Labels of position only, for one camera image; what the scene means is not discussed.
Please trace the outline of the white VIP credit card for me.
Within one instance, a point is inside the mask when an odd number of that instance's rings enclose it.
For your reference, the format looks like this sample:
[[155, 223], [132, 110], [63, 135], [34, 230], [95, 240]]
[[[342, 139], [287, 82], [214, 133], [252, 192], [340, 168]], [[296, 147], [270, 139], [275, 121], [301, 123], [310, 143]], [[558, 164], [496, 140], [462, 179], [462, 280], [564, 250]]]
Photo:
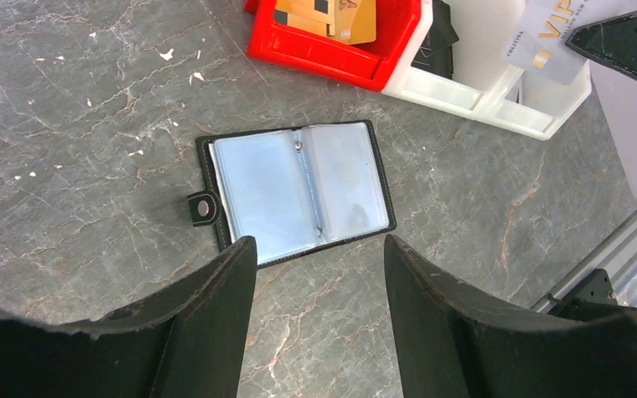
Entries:
[[527, 1], [502, 58], [533, 75], [569, 85], [585, 61], [567, 49], [566, 39], [575, 28], [614, 9], [608, 1]]

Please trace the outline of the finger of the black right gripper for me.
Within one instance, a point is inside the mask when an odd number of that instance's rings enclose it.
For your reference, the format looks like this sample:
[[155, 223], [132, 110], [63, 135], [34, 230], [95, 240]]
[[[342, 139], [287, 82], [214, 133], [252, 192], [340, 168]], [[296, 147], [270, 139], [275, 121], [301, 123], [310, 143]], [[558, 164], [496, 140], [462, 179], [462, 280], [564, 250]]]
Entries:
[[637, 10], [575, 28], [566, 46], [637, 81]]

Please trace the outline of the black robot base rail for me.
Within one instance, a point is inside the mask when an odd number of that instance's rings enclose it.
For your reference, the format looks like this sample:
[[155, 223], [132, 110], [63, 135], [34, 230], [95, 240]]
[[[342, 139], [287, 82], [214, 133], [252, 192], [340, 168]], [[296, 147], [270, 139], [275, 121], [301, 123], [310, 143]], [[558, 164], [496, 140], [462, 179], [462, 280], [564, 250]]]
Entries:
[[575, 300], [637, 307], [637, 210], [543, 295], [531, 310], [560, 313]]

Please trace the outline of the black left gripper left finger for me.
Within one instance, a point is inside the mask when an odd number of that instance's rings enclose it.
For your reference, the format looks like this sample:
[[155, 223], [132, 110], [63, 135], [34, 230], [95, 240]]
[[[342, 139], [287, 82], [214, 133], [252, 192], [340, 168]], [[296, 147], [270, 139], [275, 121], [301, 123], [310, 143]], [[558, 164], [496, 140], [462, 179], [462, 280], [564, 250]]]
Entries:
[[47, 324], [0, 310], [0, 397], [233, 397], [255, 291], [243, 237], [103, 318]]

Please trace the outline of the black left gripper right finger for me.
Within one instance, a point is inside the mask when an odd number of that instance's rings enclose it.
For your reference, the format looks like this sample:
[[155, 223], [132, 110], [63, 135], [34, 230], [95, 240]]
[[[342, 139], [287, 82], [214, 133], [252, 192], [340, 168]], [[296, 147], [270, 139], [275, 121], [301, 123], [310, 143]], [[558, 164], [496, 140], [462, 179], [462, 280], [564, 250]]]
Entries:
[[406, 397], [637, 397], [637, 309], [503, 301], [388, 235], [384, 271]]

